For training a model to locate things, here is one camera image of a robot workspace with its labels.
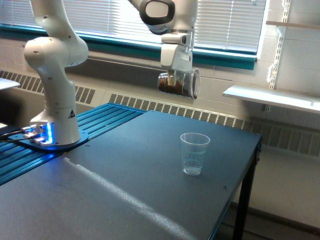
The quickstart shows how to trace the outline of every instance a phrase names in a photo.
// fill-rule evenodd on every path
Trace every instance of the white blinds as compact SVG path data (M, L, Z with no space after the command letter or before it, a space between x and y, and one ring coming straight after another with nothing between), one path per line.
M256 52L266 0L198 0L195 46ZM64 0L78 32L160 43L128 0ZM29 0L0 1L0 23L36 27Z

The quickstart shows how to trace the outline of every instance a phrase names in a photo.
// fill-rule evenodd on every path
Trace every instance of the warning label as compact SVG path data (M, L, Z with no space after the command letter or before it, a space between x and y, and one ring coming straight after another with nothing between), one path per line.
M72 118L74 118L75 116L76 116L76 115L75 115L74 110L73 110L73 109L71 109L71 112L70 112L70 114L69 114L68 119L72 119Z

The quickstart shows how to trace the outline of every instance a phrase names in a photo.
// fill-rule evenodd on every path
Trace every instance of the radiator vent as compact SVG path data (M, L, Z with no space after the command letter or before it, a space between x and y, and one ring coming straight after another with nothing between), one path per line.
M267 146L316 157L319 157L320 154L319 132L312 132L298 127L290 128L281 124L270 124L259 120L248 121L223 113L168 102L150 101L150 99L123 97L118 94L111 94L109 101L111 103L120 102L122 105L142 110L159 111L257 133L262 135L262 143Z
M20 86L17 87L18 89L42 95L44 94L44 87L42 85L41 79L38 77L27 76L8 71L0 71L0 78L20 83ZM75 86L75 101L78 103L90 105L92 99L94 98L95 92L95 89Z

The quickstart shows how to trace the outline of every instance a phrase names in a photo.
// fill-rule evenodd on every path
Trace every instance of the black cable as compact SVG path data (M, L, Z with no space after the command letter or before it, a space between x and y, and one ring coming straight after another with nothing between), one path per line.
M17 142L17 141L22 141L22 140L36 139L36 138L39 138L40 136L41 136L40 134L37 134L37 135L34 135L34 136L25 137L25 138L0 140L0 143L14 143L14 142Z
M10 137L10 136L12 136L12 135L21 134L21 133L22 133L22 130L7 132L7 133L5 133L5 134L0 135L0 140L1 140L1 139L8 138L8 137Z
M25 138L13 139L13 140L1 140L0 143L13 143L13 142L28 140L28 139L32 139L32 138L25 137Z

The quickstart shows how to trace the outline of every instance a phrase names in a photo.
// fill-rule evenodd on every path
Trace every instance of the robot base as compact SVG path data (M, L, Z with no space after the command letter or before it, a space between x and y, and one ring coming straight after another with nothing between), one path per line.
M23 134L16 134L9 137L10 140L22 139L22 138L24 138ZM86 133L85 131L80 131L80 140L68 145L41 146L40 144L29 139L20 140L20 141L17 141L17 143L20 143L21 145L24 145L29 148L33 148L33 149L37 149L45 152L66 152L86 143L88 139L89 139L88 133Z

